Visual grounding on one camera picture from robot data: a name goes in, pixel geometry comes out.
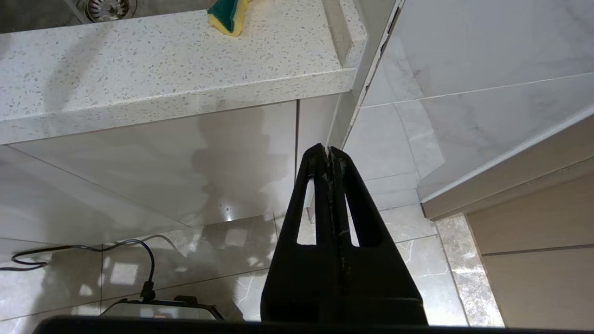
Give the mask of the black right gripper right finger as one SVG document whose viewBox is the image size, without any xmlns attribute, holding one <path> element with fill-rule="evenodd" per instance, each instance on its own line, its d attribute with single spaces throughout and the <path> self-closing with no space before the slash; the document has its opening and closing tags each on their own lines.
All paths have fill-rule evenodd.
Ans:
<svg viewBox="0 0 594 334">
<path fill-rule="evenodd" d="M 422 296 L 354 161 L 331 148 L 339 294 L 348 321 L 426 326 Z"/>
</svg>

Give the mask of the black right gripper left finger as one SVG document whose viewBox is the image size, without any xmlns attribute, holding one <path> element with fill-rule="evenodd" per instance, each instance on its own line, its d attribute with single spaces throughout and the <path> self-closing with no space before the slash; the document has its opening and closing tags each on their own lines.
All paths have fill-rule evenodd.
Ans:
<svg viewBox="0 0 594 334">
<path fill-rule="evenodd" d="M 306 188 L 314 184 L 316 244 L 299 244 Z M 343 261 L 339 235 L 344 228 L 335 170 L 325 146 L 303 154 L 295 185 L 261 296 L 263 321 L 344 323 Z"/>
</svg>

